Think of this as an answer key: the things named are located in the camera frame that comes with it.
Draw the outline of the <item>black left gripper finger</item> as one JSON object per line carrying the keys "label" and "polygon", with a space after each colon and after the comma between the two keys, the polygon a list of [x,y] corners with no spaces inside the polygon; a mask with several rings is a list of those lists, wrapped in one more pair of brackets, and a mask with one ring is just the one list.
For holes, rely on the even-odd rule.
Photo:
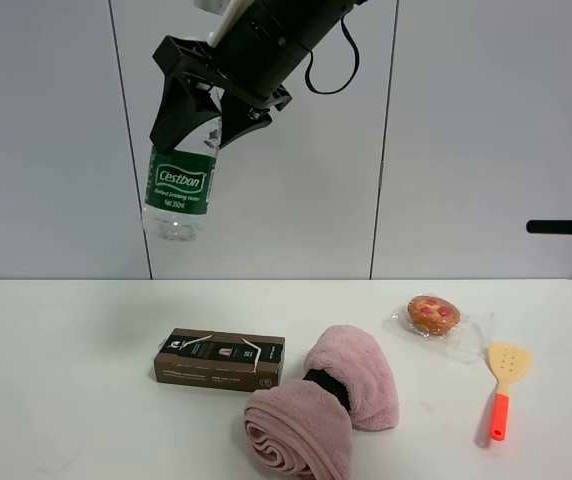
{"label": "black left gripper finger", "polygon": [[159,152],[175,149],[204,123],[221,116],[216,87],[177,69],[165,75],[162,99],[150,133]]}

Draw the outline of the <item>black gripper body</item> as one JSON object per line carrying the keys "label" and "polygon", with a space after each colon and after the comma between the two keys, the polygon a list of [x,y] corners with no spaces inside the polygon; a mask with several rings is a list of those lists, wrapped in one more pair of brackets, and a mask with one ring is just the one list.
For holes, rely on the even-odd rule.
{"label": "black gripper body", "polygon": [[254,1],[211,48],[206,40],[167,36],[153,59],[165,75],[177,69],[212,83],[256,109],[282,110],[291,101],[284,81],[336,26],[360,55],[345,24],[358,1]]}

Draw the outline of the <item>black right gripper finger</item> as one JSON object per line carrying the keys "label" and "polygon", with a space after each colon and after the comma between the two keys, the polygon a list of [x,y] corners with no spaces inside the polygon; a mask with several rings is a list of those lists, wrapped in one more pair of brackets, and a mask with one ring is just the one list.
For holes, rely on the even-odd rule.
{"label": "black right gripper finger", "polygon": [[226,147],[242,136],[266,128],[272,123],[268,110],[256,109],[227,92],[222,95],[220,106],[221,147]]}

